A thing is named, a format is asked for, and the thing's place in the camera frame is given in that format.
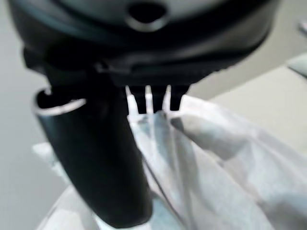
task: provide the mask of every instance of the white fabric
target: white fabric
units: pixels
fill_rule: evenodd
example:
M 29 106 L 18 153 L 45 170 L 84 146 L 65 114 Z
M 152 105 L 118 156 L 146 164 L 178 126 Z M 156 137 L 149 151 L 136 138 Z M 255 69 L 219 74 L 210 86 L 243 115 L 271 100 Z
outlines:
M 161 223 L 174 230 L 307 229 L 306 156 L 245 119 L 199 99 L 185 96 L 180 112 L 147 116 L 136 114 L 132 96 L 129 102 L 130 124 L 147 162 L 149 184 L 161 197 L 155 199 L 151 222 L 135 229 L 160 230 Z M 46 225 L 40 230 L 48 230 Z M 100 228 L 112 229 L 105 224 Z

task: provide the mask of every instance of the black cylindrical handle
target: black cylindrical handle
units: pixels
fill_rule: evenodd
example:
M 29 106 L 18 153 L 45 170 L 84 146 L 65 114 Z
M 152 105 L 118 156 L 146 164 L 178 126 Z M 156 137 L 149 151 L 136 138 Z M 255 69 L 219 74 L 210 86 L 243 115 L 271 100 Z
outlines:
M 123 99 L 65 101 L 41 92 L 35 113 L 89 207 L 115 228 L 143 224 L 152 201 Z

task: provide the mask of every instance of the crumpled paper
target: crumpled paper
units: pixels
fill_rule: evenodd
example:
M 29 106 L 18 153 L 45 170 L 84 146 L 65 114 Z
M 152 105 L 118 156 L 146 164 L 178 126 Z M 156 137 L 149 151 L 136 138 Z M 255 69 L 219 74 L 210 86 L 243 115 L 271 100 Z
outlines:
M 154 214 L 136 230 L 306 230 L 307 157 L 272 135 L 218 105 L 184 96 L 179 112 L 138 115 L 129 97 L 130 125 L 143 153 L 144 169 L 155 194 Z M 148 111 L 152 108 L 148 96 Z M 49 144 L 34 147 L 37 154 L 62 175 Z M 40 230 L 113 229 L 98 217 L 86 216 L 88 207 L 70 188 L 53 207 Z M 61 221 L 62 203 L 73 199 Z M 69 227 L 70 216 L 79 217 Z

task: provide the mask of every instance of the circular opening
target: circular opening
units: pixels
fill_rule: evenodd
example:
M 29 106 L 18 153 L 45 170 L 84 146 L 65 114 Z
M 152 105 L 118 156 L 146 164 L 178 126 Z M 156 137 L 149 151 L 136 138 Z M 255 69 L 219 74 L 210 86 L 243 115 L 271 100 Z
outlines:
M 129 15 L 141 23 L 153 23 L 166 14 L 166 9 L 157 3 L 136 3 L 129 7 Z
M 166 24 L 166 8 L 154 2 L 139 2 L 128 8 L 127 23 L 135 30 L 152 32 Z

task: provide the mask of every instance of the white surface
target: white surface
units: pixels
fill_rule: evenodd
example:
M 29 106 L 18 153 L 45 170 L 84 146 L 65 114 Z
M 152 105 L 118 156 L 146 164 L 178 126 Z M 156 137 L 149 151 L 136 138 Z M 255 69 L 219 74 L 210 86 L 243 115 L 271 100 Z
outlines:
M 211 100 L 307 153 L 307 79 L 279 67 Z
M 136 115 L 132 96 L 129 104 L 130 125 L 147 162 L 149 186 L 162 195 L 148 167 L 164 191 L 163 197 L 183 220 L 184 229 L 306 230 L 307 180 L 303 175 L 307 156 L 246 119 L 199 99 L 185 96 L 179 112 L 168 111 L 166 104 L 166 113 L 147 116 Z M 50 159 L 53 152 L 47 149 L 48 154 L 41 154 L 35 148 Z M 93 218 L 82 202 L 72 197 L 76 197 L 74 192 L 61 199 L 39 230 L 52 226 L 92 230 L 84 223 Z M 150 222 L 132 229 L 182 229 L 166 203 L 157 201 Z M 113 229 L 99 223 L 101 230 Z

